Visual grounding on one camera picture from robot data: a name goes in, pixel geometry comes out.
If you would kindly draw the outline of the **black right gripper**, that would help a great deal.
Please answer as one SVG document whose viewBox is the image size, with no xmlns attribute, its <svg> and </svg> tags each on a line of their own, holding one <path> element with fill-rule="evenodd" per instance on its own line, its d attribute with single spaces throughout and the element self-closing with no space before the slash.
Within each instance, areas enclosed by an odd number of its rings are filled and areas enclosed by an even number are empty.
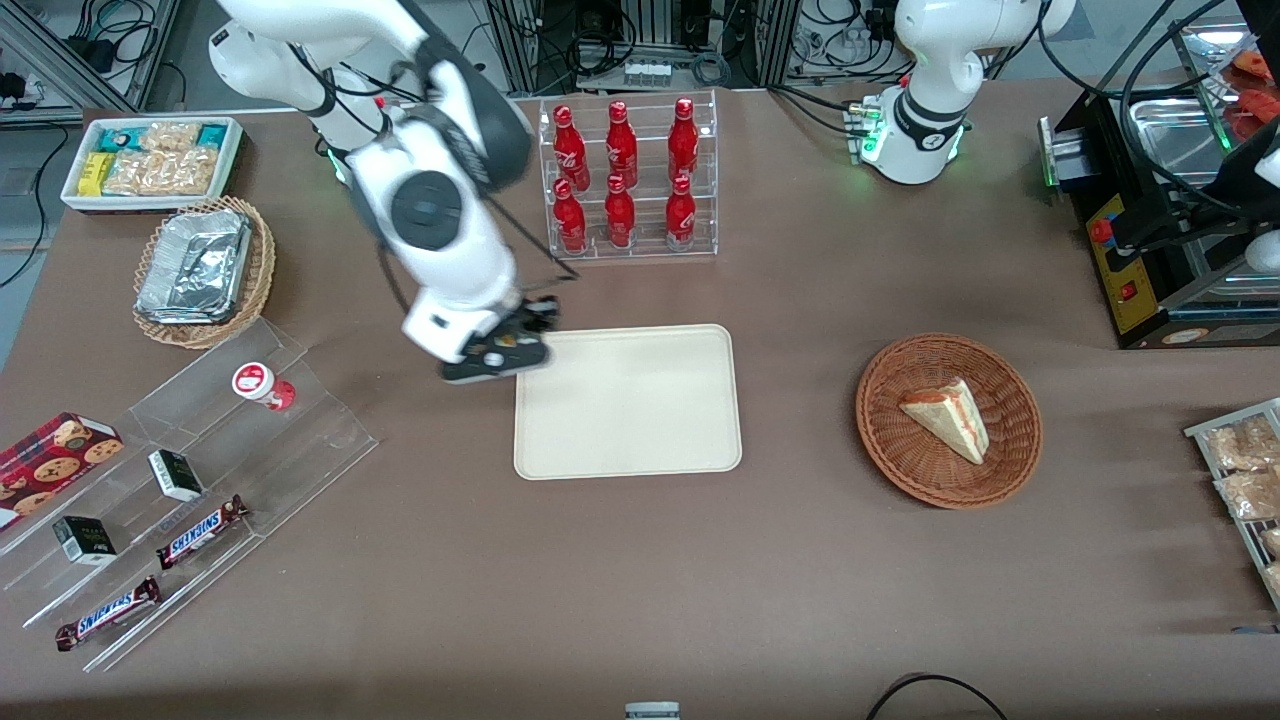
<svg viewBox="0 0 1280 720">
<path fill-rule="evenodd" d="M 559 324 L 558 299 L 525 299 L 520 307 L 486 334 L 475 334 L 461 363 L 443 364 L 443 380 L 465 386 L 500 379 L 545 365 L 550 348 L 544 336 Z"/>
</svg>

